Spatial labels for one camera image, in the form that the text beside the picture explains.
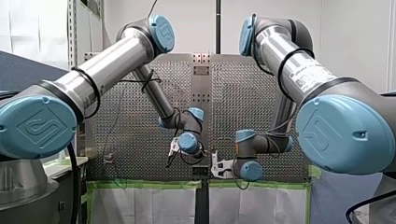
blue joint cap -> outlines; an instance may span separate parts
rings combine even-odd
[[[256,133],[254,132],[254,130],[250,130],[250,129],[238,130],[236,131],[235,143],[246,141],[249,138],[254,137],[255,135]]]
[[[178,138],[178,147],[188,154],[195,154],[198,151],[197,138],[192,133],[183,133]]]
[[[393,132],[367,104],[343,95],[307,102],[297,116],[298,140],[319,167],[350,175],[385,170],[395,156]]]
[[[77,120],[63,101],[27,96],[0,107],[0,153],[14,159],[54,155],[72,141]]]
[[[284,152],[290,152],[292,148],[293,148],[293,138],[289,136],[288,145],[286,146]]]
[[[152,39],[162,53],[172,51],[175,46],[175,34],[171,23],[165,16],[151,16],[149,29]]]
[[[204,121],[204,110],[197,108],[197,107],[190,107],[189,111],[196,117],[198,118],[198,120],[200,120],[201,122]]]
[[[246,18],[242,26],[241,35],[239,36],[239,53],[243,56],[250,55],[251,37],[253,35],[253,26],[251,17]]]
[[[256,161],[247,161],[242,165],[240,174],[245,181],[258,181],[262,178],[262,166]]]

robotic arm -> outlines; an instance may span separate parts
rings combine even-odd
[[[0,154],[10,159],[39,159],[63,150],[73,139],[77,126],[95,114],[100,97],[130,72],[141,81],[165,128],[183,129],[179,148],[196,154],[204,112],[190,108],[177,113],[160,84],[150,81],[147,65],[158,55],[171,51],[175,37],[163,16],[126,25],[117,43],[55,81],[43,80],[0,102]],[[84,116],[97,102],[96,110]]]
[[[271,70],[279,92],[269,134],[236,132],[232,169],[237,177],[262,177],[256,153],[291,149],[287,133],[295,106],[299,144],[317,166],[350,175],[395,172],[396,98],[379,95],[355,78],[332,74],[314,59],[311,36],[298,21],[248,18],[239,47],[242,55],[253,56]],[[214,175],[218,170],[212,167]]]

blue logo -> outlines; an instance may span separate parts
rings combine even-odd
[[[329,147],[329,138],[340,138],[336,128],[317,111],[301,133],[306,142],[320,155]]]
[[[173,39],[172,30],[169,27],[168,23],[165,22],[161,25],[160,32],[163,37],[165,37],[169,41],[172,41]]]
[[[17,128],[27,139],[41,148],[45,148],[67,131],[66,125],[49,108],[34,113]]]

pegboard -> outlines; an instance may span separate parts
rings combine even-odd
[[[233,158],[234,143],[225,138],[233,139],[236,130],[264,133],[269,128],[276,80],[262,73],[253,60],[236,55],[169,54],[150,66],[174,107],[198,106],[205,111],[203,142],[207,149],[217,149],[221,158]],[[191,180],[191,167],[180,158],[165,168],[174,131],[160,128],[157,120],[138,84],[119,83],[107,92],[87,129],[92,130],[87,136],[92,136],[96,150],[88,178]],[[292,136],[296,143],[295,131]],[[104,163],[103,157],[110,153],[112,162]],[[308,177],[308,161],[297,144],[279,158],[263,155],[259,161],[267,180],[303,182]]]

metal pole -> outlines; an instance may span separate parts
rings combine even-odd
[[[216,0],[216,54],[221,54],[221,0]]]

